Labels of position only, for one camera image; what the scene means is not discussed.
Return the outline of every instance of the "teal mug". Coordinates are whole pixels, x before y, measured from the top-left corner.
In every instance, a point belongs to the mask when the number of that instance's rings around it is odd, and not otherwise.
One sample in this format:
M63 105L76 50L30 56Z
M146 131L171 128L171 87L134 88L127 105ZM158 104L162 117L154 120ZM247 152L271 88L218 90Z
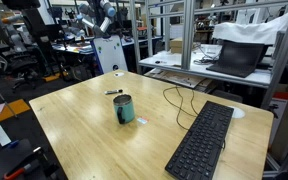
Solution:
M128 94L116 96L113 100L115 114L120 124L126 124L135 118L132 97Z

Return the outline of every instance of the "black chair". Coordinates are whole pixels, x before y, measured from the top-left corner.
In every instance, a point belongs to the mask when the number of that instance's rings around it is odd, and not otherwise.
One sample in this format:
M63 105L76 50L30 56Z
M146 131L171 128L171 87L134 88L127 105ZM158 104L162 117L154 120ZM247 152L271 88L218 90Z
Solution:
M20 78L12 87L13 93L15 93L17 88L25 84L30 85L33 89L36 88L34 81L38 76L35 71L37 66L37 61L30 56L18 56L10 60L6 74Z

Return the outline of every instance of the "shelf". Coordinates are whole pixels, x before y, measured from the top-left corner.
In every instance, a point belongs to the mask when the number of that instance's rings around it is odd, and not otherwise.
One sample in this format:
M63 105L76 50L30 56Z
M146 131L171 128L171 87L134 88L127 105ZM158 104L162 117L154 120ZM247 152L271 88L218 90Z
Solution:
M219 52L221 49L221 46L218 46L218 45L203 45L203 46L204 46L204 49L213 48L213 51L214 51L214 47L216 47L215 51L217 52ZM200 60L202 57L204 57L204 54L201 53L200 50L192 51L191 57L192 58L191 58L190 70L182 70L179 67L181 65L181 54L172 54L166 51L159 52L153 57L149 57L149 58L141 60L139 62L139 65L145 66L145 67L152 67L152 68L159 68L159 69L171 70L171 71L176 71L176 72L182 72L182 73L187 73L187 74L192 74L192 75L198 75L198 76L203 76L206 78L233 82L237 84L251 85L251 86L265 88L265 89L267 89L269 87L269 84L271 83L271 72L268 70L255 70L254 73L250 74L246 78L240 78L236 76L231 76L227 74L222 74L222 73L217 73L217 72L206 70L206 68L211 65L196 65L193 61Z

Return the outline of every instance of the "marker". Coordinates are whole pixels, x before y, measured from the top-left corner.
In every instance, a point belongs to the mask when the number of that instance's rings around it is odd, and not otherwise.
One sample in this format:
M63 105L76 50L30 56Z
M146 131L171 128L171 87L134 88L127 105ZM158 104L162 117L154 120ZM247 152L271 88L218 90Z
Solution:
M116 90L112 90L112 91L105 91L104 94L116 94L116 93L121 93L123 92L123 89L116 89Z

